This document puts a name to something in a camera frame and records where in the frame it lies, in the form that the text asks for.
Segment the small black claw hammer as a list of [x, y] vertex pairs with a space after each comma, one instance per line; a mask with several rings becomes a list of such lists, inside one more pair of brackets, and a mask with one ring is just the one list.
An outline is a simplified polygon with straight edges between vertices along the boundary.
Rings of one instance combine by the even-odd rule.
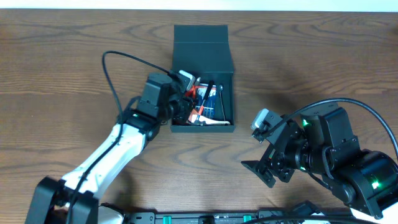
[[209, 81], [209, 83], [207, 84], [207, 85], [208, 85], [208, 88], [207, 88], [207, 90], [206, 90], [205, 96], [203, 97], [203, 103], [202, 103], [202, 105], [200, 106], [199, 111], [197, 111], [196, 109], [193, 109], [193, 111], [191, 112], [191, 114], [199, 114], [199, 115], [202, 114], [202, 111], [203, 111], [203, 109], [204, 109], [205, 101], [208, 99], [209, 92], [210, 92], [210, 90], [212, 89], [212, 87], [213, 87], [214, 84], [215, 84], [215, 83], [214, 83], [213, 80], [210, 80], [210, 81]]

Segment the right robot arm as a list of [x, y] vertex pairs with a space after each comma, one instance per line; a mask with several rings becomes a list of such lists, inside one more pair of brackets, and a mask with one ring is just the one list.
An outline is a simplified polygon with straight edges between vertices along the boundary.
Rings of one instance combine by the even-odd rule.
[[261, 110], [251, 128], [269, 143], [258, 161], [242, 165], [272, 188], [307, 173], [349, 207], [356, 218], [392, 223], [397, 216], [397, 163], [381, 151], [362, 149], [346, 110], [337, 103], [306, 106], [293, 116]]

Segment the blue screwdriver set case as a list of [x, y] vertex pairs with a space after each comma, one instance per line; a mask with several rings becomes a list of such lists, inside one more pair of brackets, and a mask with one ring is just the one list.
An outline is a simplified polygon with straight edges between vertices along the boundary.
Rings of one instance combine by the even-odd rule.
[[[195, 87], [196, 93], [196, 105], [195, 109], [199, 111], [200, 106], [203, 103], [203, 97], [205, 96], [208, 85], [205, 83], [200, 83]], [[213, 119], [215, 116], [215, 102], [216, 102], [216, 85], [213, 85], [212, 89], [209, 92], [208, 99], [205, 101], [204, 109], [202, 111], [202, 116]]]

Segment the silver combination wrench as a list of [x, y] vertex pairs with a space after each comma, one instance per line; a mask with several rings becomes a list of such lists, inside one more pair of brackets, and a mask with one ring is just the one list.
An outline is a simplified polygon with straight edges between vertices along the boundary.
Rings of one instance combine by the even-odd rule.
[[225, 116], [225, 112], [224, 112], [223, 97], [222, 97], [223, 85], [219, 84], [218, 87], [219, 87], [218, 92], [219, 92], [219, 98], [220, 98], [220, 103], [221, 103], [221, 111], [222, 111], [222, 114], [223, 114], [223, 120], [226, 121], [226, 116]]

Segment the red handled pliers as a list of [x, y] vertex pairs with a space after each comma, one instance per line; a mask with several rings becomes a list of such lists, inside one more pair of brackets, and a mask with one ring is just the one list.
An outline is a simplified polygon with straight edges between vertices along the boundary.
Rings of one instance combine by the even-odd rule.
[[193, 99], [196, 98], [196, 93], [197, 93], [197, 89], [198, 89], [199, 84], [200, 84], [200, 80], [201, 80], [200, 77], [198, 77], [198, 78], [195, 80], [195, 82], [194, 82], [194, 84], [192, 85], [191, 89], [189, 89], [189, 90], [185, 93], [185, 96], [186, 96], [186, 97], [190, 97], [190, 98], [193, 98]]

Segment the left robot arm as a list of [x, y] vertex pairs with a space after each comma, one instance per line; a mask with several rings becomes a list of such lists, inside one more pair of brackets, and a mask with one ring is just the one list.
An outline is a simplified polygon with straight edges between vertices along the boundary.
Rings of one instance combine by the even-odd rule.
[[127, 163], [159, 133], [164, 121], [186, 122], [193, 100], [185, 94], [195, 77], [183, 70], [151, 73], [142, 96], [131, 98], [104, 142], [60, 180], [42, 179], [26, 223], [127, 223], [125, 214], [100, 199]]

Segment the dark green box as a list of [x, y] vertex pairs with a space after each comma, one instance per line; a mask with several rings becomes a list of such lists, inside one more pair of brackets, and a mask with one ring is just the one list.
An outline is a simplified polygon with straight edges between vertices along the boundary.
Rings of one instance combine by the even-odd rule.
[[[232, 133], [234, 122], [234, 65], [228, 40], [227, 25], [176, 25], [174, 26], [174, 51], [172, 70], [184, 70], [202, 83], [214, 81], [223, 85], [222, 97], [227, 126], [196, 126], [175, 124], [173, 133]], [[219, 92], [216, 91], [215, 120], [223, 120]]]

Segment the orange scraper wooden handle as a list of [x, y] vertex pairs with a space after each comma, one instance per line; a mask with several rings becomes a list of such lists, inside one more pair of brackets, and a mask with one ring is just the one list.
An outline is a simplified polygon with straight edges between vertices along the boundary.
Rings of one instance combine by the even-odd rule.
[[191, 114], [188, 121], [192, 124], [198, 124], [200, 126], [227, 126], [230, 125], [229, 121], [218, 121], [207, 118], [199, 114]]

